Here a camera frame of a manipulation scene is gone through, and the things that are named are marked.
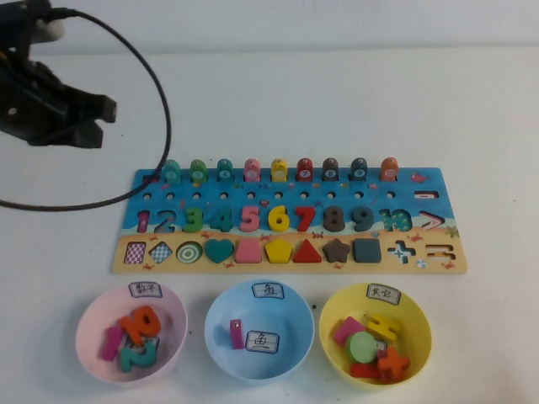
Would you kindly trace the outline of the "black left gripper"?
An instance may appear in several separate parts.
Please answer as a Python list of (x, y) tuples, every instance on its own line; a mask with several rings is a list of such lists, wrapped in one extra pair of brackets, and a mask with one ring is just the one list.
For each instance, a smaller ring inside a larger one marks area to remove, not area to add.
[[(1, 48), (1, 131), (31, 146), (101, 148), (104, 132), (93, 120), (114, 123), (116, 115), (112, 98), (68, 88), (47, 65)], [(84, 122), (70, 125), (69, 117)]]

